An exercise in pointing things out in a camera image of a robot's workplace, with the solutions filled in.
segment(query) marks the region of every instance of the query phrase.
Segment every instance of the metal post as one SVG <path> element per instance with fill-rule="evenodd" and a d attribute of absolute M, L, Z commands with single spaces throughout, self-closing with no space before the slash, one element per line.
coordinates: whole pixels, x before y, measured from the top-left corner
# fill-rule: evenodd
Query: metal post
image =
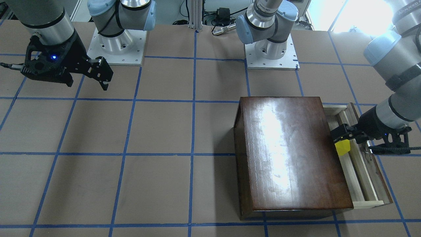
<path fill-rule="evenodd" d="M 191 0 L 190 1 L 190 22 L 189 22 L 189 28 L 195 29 L 195 30 L 202 30 L 202 0 Z"/>

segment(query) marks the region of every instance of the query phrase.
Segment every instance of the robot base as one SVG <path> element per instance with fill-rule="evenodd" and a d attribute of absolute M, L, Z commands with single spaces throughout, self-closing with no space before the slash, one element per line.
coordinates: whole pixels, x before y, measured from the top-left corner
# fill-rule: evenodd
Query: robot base
<path fill-rule="evenodd" d="M 127 48 L 123 54 L 109 54 L 103 50 L 98 35 L 98 30 L 95 29 L 91 44 L 88 49 L 88 56 L 96 58 L 103 56 L 109 65 L 126 65 L 126 66 L 141 66 L 143 60 L 143 53 L 146 43 L 147 31 L 143 30 L 128 30 L 133 37 L 133 45 Z"/>
<path fill-rule="evenodd" d="M 295 70 L 300 69 L 297 53 L 292 42 L 291 35 L 287 39 L 287 50 L 285 55 L 276 60 L 266 59 L 258 56 L 254 45 L 257 42 L 244 45 L 245 55 L 247 59 L 247 68 L 249 69 L 269 69 L 269 70 Z"/>

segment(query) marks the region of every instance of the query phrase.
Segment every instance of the wooden box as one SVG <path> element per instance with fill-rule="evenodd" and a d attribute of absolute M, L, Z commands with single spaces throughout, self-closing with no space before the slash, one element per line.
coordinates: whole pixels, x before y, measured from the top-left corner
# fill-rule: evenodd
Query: wooden box
<path fill-rule="evenodd" d="M 356 124 L 352 104 L 319 97 L 242 97 L 234 124 L 241 218 L 322 218 L 392 202 L 375 157 L 351 140 L 339 157 L 330 130 Z"/>

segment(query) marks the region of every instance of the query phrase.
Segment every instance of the open drawer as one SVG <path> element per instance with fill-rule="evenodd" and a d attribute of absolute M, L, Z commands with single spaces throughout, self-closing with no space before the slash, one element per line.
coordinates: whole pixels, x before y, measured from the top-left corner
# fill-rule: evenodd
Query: open drawer
<path fill-rule="evenodd" d="M 340 124 L 354 125 L 358 114 L 352 103 L 348 105 L 324 105 L 330 129 Z M 351 150 L 340 156 L 346 183 L 354 209 L 371 208 L 392 203 L 389 190 L 378 167 L 376 157 L 368 149 L 369 144 L 357 144 L 350 140 Z"/>

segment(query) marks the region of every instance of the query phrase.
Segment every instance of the yellow block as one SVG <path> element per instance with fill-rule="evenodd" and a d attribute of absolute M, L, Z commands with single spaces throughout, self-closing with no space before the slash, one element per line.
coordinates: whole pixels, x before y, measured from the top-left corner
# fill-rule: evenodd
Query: yellow block
<path fill-rule="evenodd" d="M 336 151 L 339 156 L 345 155 L 348 151 L 351 150 L 351 143 L 349 140 L 343 140 L 335 143 Z"/>

